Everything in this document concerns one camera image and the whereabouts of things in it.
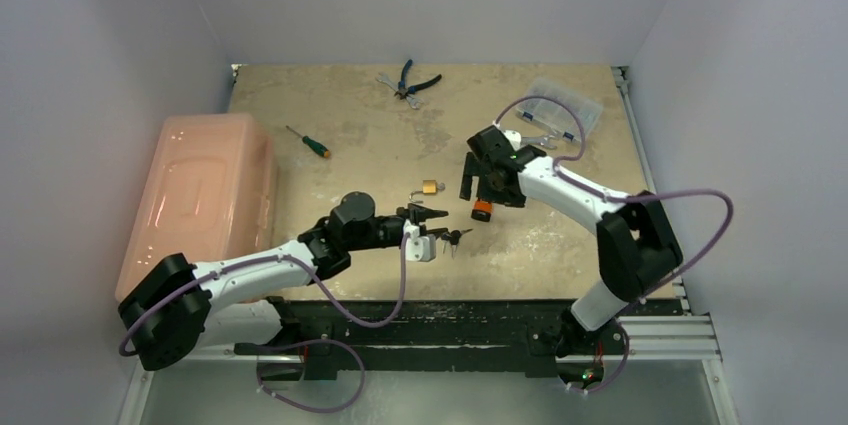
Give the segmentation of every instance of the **cable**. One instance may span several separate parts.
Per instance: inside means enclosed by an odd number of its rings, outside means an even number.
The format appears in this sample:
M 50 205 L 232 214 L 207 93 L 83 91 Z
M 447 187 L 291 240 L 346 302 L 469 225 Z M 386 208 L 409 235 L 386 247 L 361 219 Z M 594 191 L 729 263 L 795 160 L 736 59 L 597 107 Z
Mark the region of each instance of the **cable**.
M 324 292 L 324 294 L 327 296 L 327 299 L 330 301 L 330 303 L 332 303 L 333 306 L 336 307 L 336 309 L 339 312 L 341 312 L 342 315 L 347 317 L 347 319 L 352 321 L 353 323 L 356 323 L 357 325 L 362 326 L 362 327 L 366 327 L 366 328 L 379 328 L 379 327 L 386 326 L 389 323 L 391 323 L 391 321 L 394 320 L 395 317 L 397 317 L 398 313 L 400 313 L 401 307 L 403 306 L 403 298 L 404 298 L 404 295 L 406 293 L 406 243 L 407 243 L 408 240 L 409 240 L 409 232 L 403 234 L 403 238 L 401 239 L 401 242 L 400 242 L 400 292 L 398 293 L 398 301 L 395 304 L 394 309 L 392 309 L 391 313 L 389 313 L 389 316 L 386 317 L 383 320 L 380 320 L 379 322 L 367 322 L 365 320 L 362 320 L 362 319 L 354 316 L 350 312 L 350 310 L 345 308 L 345 306 L 342 305 L 338 301 L 338 299 L 336 299 L 335 296 L 333 296 L 333 293 L 330 292 L 330 290 L 324 285 L 324 283 L 321 281 L 321 279 L 318 278 L 318 275 L 312 270 L 312 268 L 309 265 L 307 265 L 306 263 L 304 263 L 302 260 L 300 260 L 296 257 L 293 257 L 292 255 L 283 255 L 281 257 L 278 257 L 277 255 L 266 255 L 264 257 L 256 257 L 256 258 L 246 259 L 246 260 L 242 260 L 240 262 L 236 262 L 232 265 L 227 265 L 226 267 L 221 268 L 220 273 L 217 272 L 217 271 L 209 272 L 206 275 L 203 275 L 200 278 L 195 278 L 194 280 L 186 283 L 185 285 L 183 285 L 183 286 L 179 287 L 178 289 L 174 290 L 173 292 L 169 293 L 167 296 L 165 296 L 165 298 L 163 298 L 162 300 L 159 300 L 155 305 L 150 307 L 150 309 L 148 309 L 140 317 L 138 317 L 138 319 L 135 322 L 133 322 L 133 324 L 130 326 L 130 328 L 127 329 L 126 335 L 121 340 L 121 343 L 118 346 L 118 354 L 120 354 L 123 357 L 131 357 L 131 356 L 134 356 L 134 355 L 138 355 L 137 350 L 127 350 L 127 345 L 129 344 L 130 340 L 132 340 L 133 335 L 135 335 L 135 333 L 138 331 L 138 329 L 141 328 L 141 326 L 144 325 L 144 323 L 147 320 L 149 320 L 150 317 L 154 313 L 158 312 L 163 307 L 165 307 L 169 303 L 173 302 L 177 297 L 183 295 L 184 293 L 186 293 L 187 291 L 191 290 L 192 288 L 194 288 L 196 286 L 199 286 L 203 283 L 208 282 L 209 280 L 214 280 L 214 279 L 219 278 L 223 275 L 226 275 L 230 272 L 240 270 L 242 268 L 249 267 L 251 265 L 259 265 L 259 264 L 268 263 L 268 262 L 289 261 L 289 262 L 294 263 L 294 264 L 298 265 L 299 267 L 301 267 L 306 272 L 306 274 L 309 275 L 309 277 L 315 282 L 315 284 L 318 285 L 318 288 L 320 288 L 321 291 Z M 304 346 L 309 346 L 309 345 L 316 344 L 316 343 L 329 343 L 329 344 L 341 347 L 341 348 L 345 349 L 348 353 L 350 353 L 353 356 L 354 360 L 356 360 L 356 363 L 359 364 L 359 369 L 362 372 L 361 378 L 359 380 L 359 387 L 356 389 L 356 392 L 353 394 L 353 396 L 350 399 L 348 399 L 346 402 L 344 402 L 341 405 L 337 405 L 335 407 L 329 407 L 329 408 L 316 408 L 316 407 L 311 407 L 309 405 L 304 405 L 304 404 L 295 402 L 295 401 L 290 400 L 288 398 L 285 398 L 281 395 L 278 395 L 276 392 L 274 392 L 273 390 L 271 390 L 267 386 L 265 386 L 265 383 L 262 381 L 260 370 L 257 366 L 256 379 L 259 383 L 259 391 L 263 391 L 266 394 L 268 394 L 269 396 L 271 396 L 272 398 L 276 398 L 276 399 L 278 399 L 282 402 L 285 402 L 285 403 L 287 403 L 287 404 L 289 404 L 293 407 L 296 407 L 296 408 L 299 408 L 301 410 L 305 410 L 305 411 L 308 411 L 308 412 L 335 413 L 335 412 L 341 411 L 341 410 L 349 407 L 350 405 L 352 405 L 353 402 L 355 402 L 359 398 L 359 396 L 362 394 L 362 390 L 365 387 L 365 364 L 362 362 L 362 357 L 360 357 L 359 354 L 356 353 L 356 350 L 351 348 L 349 345 L 347 345 L 343 342 L 340 342 L 338 340 L 323 339 L 322 338 L 322 339 L 315 339 L 315 340 L 306 340 L 306 341 L 303 341 L 303 342 L 293 343 L 291 345 L 285 345 L 285 346 L 281 346 L 281 347 L 260 346 L 259 348 L 260 348 L 260 350 L 265 350 L 265 351 L 268 351 L 268 352 L 282 352 L 282 351 L 285 351 L 285 350 L 291 350 L 293 348 L 300 348 L 300 347 L 304 347 Z
M 714 196 L 714 197 L 718 197 L 722 201 L 724 201 L 724 204 L 727 207 L 727 213 L 726 213 L 724 220 L 722 221 L 721 225 L 719 225 L 718 230 L 707 241 L 706 245 L 704 245 L 703 248 L 701 248 L 701 250 L 698 251 L 698 253 L 693 255 L 692 258 L 690 258 L 688 261 L 686 261 L 686 263 L 684 263 L 682 266 L 678 267 L 677 270 L 673 271 L 671 274 L 666 276 L 664 279 L 657 282 L 656 285 L 649 288 L 648 291 L 646 291 L 644 295 L 639 297 L 639 299 L 636 300 L 635 302 L 632 302 L 629 305 L 627 305 L 620 313 L 623 314 L 623 313 L 630 311 L 633 307 L 636 306 L 637 303 L 640 303 L 643 300 L 645 300 L 648 297 L 648 295 L 654 293 L 655 291 L 662 288 L 663 286 L 665 286 L 666 284 L 668 284 L 669 282 L 671 282 L 675 278 L 679 277 L 680 275 L 683 275 L 683 273 L 685 273 L 687 270 L 694 267 L 695 264 L 698 263 L 698 261 L 701 260 L 704 257 L 704 255 L 707 254 L 707 252 L 712 250 L 712 248 L 715 246 L 715 244 L 718 243 L 719 239 L 721 239 L 721 237 L 724 235 L 724 232 L 727 231 L 727 228 L 730 226 L 730 221 L 733 219 L 733 213 L 734 213 L 733 200 L 731 200 L 730 197 L 726 193 L 724 193 L 720 190 L 715 190 L 715 189 L 712 189 L 712 188 L 697 188 L 697 189 L 691 189 L 691 190 L 680 190 L 680 191 L 676 191 L 676 192 L 655 193 L 655 194 L 652 194 L 652 195 L 639 195 L 639 196 L 630 195 L 630 196 L 627 196 L 627 197 L 624 197 L 624 198 L 608 197 L 608 196 L 606 196 L 606 194 L 604 194 L 604 192 L 597 190 L 594 187 L 591 187 L 589 185 L 586 185 L 585 183 L 579 182 L 579 181 L 569 177 L 568 175 L 564 174 L 559 167 L 560 162 L 576 161 L 576 160 L 579 160 L 583 156 L 583 154 L 586 151 L 586 133 L 585 133 L 585 129 L 583 128 L 583 124 L 580 122 L 580 119 L 577 117 L 577 114 L 574 113 L 573 110 L 571 110 L 571 107 L 560 102 L 559 100 L 556 100 L 556 99 L 550 98 L 550 97 L 545 97 L 543 95 L 529 95 L 529 96 L 526 96 L 526 97 L 519 98 L 518 100 L 507 105 L 506 108 L 504 108 L 503 111 L 501 111 L 501 113 L 498 114 L 498 116 L 495 118 L 494 125 L 496 127 L 500 128 L 500 122 L 509 110 L 511 110 L 513 107 L 515 107 L 516 105 L 518 105 L 521 102 L 524 102 L 526 100 L 534 100 L 534 99 L 548 100 L 549 102 L 552 102 L 552 103 L 555 103 L 556 105 L 559 105 L 566 112 L 568 112 L 569 115 L 571 115 L 571 118 L 574 119 L 574 123 L 577 124 L 577 128 L 580 132 L 580 150 L 577 152 L 577 155 L 556 157 L 554 159 L 554 163 L 553 163 L 554 173 L 556 173 L 557 177 L 559 177 L 560 179 L 569 183 L 570 185 L 573 185 L 573 186 L 579 188 L 580 190 L 583 190 L 584 192 L 590 193 L 590 194 L 600 198 L 601 200 L 604 200 L 604 201 L 607 201 L 607 202 L 612 202 L 612 203 L 625 203 L 625 204 L 626 203 L 649 203 L 649 202 L 658 202 L 658 201 L 661 201 L 661 200 L 671 200 L 671 199 L 681 198 L 681 197 Z M 592 392 L 597 392 L 597 391 L 603 390 L 610 383 L 612 383 L 612 381 L 615 380 L 621 374 L 621 371 L 624 369 L 624 364 L 627 362 L 627 355 L 630 353 L 630 338 L 627 335 L 627 332 L 624 330 L 624 326 L 621 325 L 621 322 L 617 318 L 615 319 L 615 322 L 618 325 L 618 328 L 621 330 L 621 335 L 622 335 L 623 339 L 625 340 L 624 355 L 621 359 L 621 363 L 619 364 L 618 368 L 615 369 L 615 372 L 613 372 L 611 376 L 607 377 L 603 382 L 601 382 L 601 384 L 599 386 L 593 388 L 592 390 L 584 390 L 584 393 L 592 393 Z

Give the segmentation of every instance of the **storage box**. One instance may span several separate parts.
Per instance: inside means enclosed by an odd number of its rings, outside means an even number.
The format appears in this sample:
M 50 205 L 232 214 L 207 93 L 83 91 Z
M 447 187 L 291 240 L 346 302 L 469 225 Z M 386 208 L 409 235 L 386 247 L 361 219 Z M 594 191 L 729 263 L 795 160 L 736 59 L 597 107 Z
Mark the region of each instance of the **storage box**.
M 249 114 L 169 118 L 144 187 L 115 298 L 162 258 L 234 258 L 269 248 L 277 177 L 271 138 Z

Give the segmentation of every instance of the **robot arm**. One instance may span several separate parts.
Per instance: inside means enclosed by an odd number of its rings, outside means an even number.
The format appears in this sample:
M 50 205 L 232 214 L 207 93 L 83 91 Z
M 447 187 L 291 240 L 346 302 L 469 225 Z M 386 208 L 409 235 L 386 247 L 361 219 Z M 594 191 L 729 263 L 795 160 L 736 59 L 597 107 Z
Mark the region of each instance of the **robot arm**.
M 447 214 L 409 204 L 395 215 L 375 216 L 371 196 L 353 192 L 313 228 L 279 247 L 194 264 L 182 254 L 165 257 L 121 302 L 118 312 L 128 329 L 147 314 L 132 336 L 146 370 L 170 366 L 197 346 L 266 343 L 280 332 L 285 318 L 269 301 L 239 302 L 309 285 L 310 272 L 321 280 L 331 278 L 350 266 L 349 252 L 397 247 L 407 234 L 407 261 L 428 262 L 436 256 L 437 237 L 447 229 L 428 231 L 423 223 Z M 214 278 L 199 283 L 209 276 Z M 154 308 L 170 295 L 174 297 L 167 305 Z
M 538 200 L 596 235 L 601 280 L 562 314 L 561 332 L 553 338 L 557 355 L 563 356 L 593 341 L 616 314 L 680 265 L 683 255 L 662 204 L 610 202 L 629 195 L 560 169 L 603 192 L 604 198 L 598 198 L 558 177 L 551 157 L 532 146 L 520 147 L 520 141 L 518 133 L 495 126 L 471 137 L 460 198 L 470 199 L 471 176 L 478 176 L 479 199 L 508 207 Z

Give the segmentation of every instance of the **pliers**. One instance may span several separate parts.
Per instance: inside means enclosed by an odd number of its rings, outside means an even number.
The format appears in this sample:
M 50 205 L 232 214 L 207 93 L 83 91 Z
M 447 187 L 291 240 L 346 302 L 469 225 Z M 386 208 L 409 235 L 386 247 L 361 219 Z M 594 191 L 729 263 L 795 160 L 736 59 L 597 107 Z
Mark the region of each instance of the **pliers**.
M 399 100 L 404 100 L 407 96 L 412 95 L 415 92 L 420 92 L 425 88 L 430 88 L 433 85 L 439 83 L 439 80 L 442 79 L 442 74 L 440 73 L 434 78 L 427 80 L 424 83 L 419 83 L 418 85 L 411 85 L 407 87 L 406 74 L 407 72 L 409 72 L 410 68 L 412 68 L 412 59 L 406 61 L 406 64 L 403 66 L 403 70 L 401 70 L 400 72 L 400 81 L 398 82 L 398 89 L 395 91 L 395 96 L 398 97 Z

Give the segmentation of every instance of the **brass padlock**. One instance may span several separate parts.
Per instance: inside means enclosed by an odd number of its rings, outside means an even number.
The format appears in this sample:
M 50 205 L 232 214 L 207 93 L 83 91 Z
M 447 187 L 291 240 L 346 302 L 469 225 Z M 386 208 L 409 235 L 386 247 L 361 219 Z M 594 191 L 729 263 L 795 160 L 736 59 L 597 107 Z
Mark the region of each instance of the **brass padlock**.
M 409 203 L 424 203 L 422 200 L 415 200 L 412 197 L 417 194 L 435 195 L 445 189 L 444 183 L 439 183 L 436 180 L 424 180 L 421 185 L 421 190 L 416 190 L 409 194 Z

